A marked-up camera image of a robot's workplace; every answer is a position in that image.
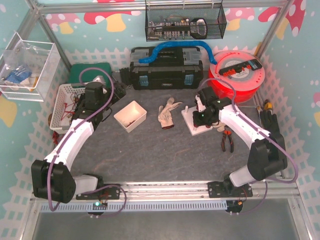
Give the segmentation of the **white peg base plate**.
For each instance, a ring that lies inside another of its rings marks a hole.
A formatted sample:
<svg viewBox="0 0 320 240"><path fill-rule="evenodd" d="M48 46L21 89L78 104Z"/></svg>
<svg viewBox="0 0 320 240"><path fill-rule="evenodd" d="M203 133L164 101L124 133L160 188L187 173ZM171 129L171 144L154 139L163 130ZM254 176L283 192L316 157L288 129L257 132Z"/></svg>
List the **white peg base plate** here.
<svg viewBox="0 0 320 240"><path fill-rule="evenodd" d="M197 107L196 106L193 106L193 107L189 107L189 106L186 106L182 111L181 111L181 114L183 116L183 119L191 133L192 136L196 136L196 135L199 135L199 134L202 134L202 133L205 133L205 132L208 132L210 130L213 129L212 126L210 127L206 127L205 125L203 126L198 126L198 127L195 127L194 126L194 121L193 121L193 112L197 112Z"/></svg>

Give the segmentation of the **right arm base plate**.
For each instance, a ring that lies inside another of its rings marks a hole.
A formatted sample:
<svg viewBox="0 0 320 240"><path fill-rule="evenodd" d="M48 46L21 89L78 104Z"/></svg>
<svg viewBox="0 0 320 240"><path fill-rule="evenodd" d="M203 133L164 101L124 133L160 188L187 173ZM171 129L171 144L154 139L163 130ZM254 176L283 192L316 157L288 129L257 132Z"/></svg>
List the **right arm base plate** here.
<svg viewBox="0 0 320 240"><path fill-rule="evenodd" d="M247 198L253 196L251 186L245 185L236 187L230 181L211 181L207 183L209 198Z"/></svg>

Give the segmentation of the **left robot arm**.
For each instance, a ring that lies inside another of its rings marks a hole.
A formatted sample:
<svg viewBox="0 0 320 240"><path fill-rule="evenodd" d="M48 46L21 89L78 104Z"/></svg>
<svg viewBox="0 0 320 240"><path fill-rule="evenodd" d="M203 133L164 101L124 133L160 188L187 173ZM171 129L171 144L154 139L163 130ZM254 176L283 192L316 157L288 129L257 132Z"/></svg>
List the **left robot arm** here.
<svg viewBox="0 0 320 240"><path fill-rule="evenodd" d="M71 168L86 140L105 120L104 112L125 94L118 81L112 87L98 81L86 84L67 133L49 155L31 165L35 197L67 204L75 195L93 193L103 185L102 178L94 174L73 177Z"/></svg>

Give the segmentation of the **white spring box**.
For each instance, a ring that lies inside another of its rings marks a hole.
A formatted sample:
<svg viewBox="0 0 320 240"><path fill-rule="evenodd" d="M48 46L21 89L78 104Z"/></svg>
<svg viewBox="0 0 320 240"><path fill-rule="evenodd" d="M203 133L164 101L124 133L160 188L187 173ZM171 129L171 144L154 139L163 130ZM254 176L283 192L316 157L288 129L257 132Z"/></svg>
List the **white spring box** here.
<svg viewBox="0 0 320 240"><path fill-rule="evenodd" d="M127 106L118 111L113 117L127 133L130 133L146 120L147 111L133 100ZM127 127L127 125L132 121L136 122Z"/></svg>

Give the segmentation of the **beige work glove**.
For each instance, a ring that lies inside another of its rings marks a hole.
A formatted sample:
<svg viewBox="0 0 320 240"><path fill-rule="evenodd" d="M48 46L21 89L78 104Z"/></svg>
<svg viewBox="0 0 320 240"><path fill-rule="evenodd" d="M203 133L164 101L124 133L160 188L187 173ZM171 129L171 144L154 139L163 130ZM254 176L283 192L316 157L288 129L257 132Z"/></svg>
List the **beige work glove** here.
<svg viewBox="0 0 320 240"><path fill-rule="evenodd" d="M160 122L161 128L164 130L174 127L171 111L176 109L182 102L175 102L173 97L170 97L166 105L160 105L158 108L158 121Z"/></svg>
<svg viewBox="0 0 320 240"><path fill-rule="evenodd" d="M215 128L218 132L223 132L226 129L226 124L219 121L212 124L212 127Z"/></svg>

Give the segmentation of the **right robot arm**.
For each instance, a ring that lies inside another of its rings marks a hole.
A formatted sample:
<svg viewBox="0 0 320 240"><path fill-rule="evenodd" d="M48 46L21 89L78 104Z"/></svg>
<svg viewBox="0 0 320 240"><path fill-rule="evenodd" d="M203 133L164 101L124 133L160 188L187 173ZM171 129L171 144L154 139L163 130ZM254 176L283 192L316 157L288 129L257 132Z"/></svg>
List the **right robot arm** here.
<svg viewBox="0 0 320 240"><path fill-rule="evenodd" d="M192 113L195 127L223 123L249 148L247 164L229 174L233 186L241 187L253 181L262 181L287 168L285 142L280 133L260 128L230 98L218 98L210 86L197 92L195 102L197 110Z"/></svg>

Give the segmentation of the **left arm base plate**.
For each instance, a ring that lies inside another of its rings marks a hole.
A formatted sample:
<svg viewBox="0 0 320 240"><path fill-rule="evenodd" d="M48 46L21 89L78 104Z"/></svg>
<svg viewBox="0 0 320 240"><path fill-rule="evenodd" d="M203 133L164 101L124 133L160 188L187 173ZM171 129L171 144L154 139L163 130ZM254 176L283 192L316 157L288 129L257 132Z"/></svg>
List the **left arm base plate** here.
<svg viewBox="0 0 320 240"><path fill-rule="evenodd" d="M81 193L75 196L77 200L119 200L120 184L102 184L98 185L93 193Z"/></svg>

